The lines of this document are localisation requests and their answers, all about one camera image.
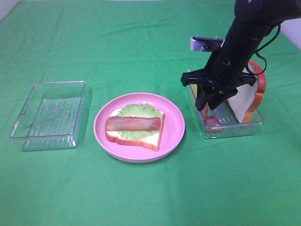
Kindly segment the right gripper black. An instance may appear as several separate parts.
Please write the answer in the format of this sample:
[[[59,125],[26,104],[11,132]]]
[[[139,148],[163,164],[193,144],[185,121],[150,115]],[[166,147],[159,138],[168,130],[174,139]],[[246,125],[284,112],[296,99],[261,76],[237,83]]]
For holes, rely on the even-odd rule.
[[[236,88],[246,84],[253,86],[257,81],[255,75],[243,70],[256,51],[234,50],[234,55],[227,56],[219,48],[212,52],[204,68],[183,73],[183,86],[197,85],[196,109],[201,111],[208,103],[209,108],[214,110],[225,100],[235,96],[238,93]]]

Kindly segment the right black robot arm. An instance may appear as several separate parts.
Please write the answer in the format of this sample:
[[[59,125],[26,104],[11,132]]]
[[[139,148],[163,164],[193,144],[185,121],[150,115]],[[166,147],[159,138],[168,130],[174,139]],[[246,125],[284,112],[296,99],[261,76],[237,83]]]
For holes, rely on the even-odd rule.
[[[182,85],[195,84],[198,88],[196,109],[201,111],[208,105],[213,110],[235,96],[238,87],[253,86],[255,74],[243,70],[252,55],[260,51],[262,39],[283,21],[300,16],[299,0],[237,0],[235,20],[224,39],[193,37],[193,50],[211,52],[203,69],[181,77]]]

